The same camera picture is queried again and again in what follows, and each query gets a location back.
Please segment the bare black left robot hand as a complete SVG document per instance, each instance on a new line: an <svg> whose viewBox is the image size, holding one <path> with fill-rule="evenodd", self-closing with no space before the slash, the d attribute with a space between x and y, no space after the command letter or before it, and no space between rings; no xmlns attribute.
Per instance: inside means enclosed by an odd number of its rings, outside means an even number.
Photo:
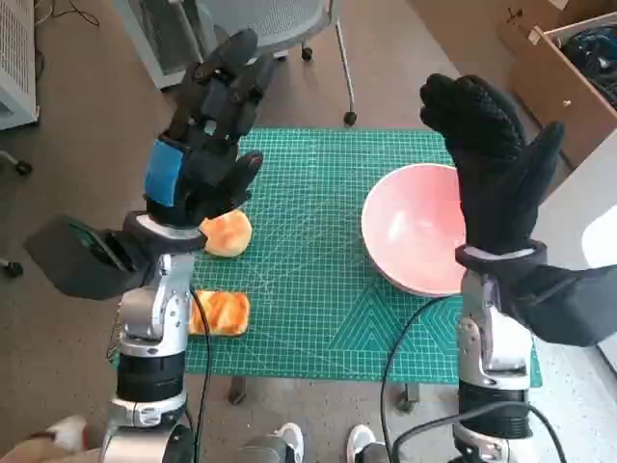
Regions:
<svg viewBox="0 0 617 463"><path fill-rule="evenodd" d="M249 199L263 155L240 154L239 142L255 124L276 64L256 49L256 32L244 29L188 65L146 168L147 212L155 221L193 228Z"/></svg>

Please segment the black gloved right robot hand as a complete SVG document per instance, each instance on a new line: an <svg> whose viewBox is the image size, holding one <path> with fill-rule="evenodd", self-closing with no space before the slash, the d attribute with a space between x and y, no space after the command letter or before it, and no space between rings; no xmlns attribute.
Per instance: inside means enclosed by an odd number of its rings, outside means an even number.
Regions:
<svg viewBox="0 0 617 463"><path fill-rule="evenodd" d="M467 245L492 255L530 248L564 124L526 140L513 104L476 75L434 73L419 95L421 120L443 136L457 170Z"/></svg>

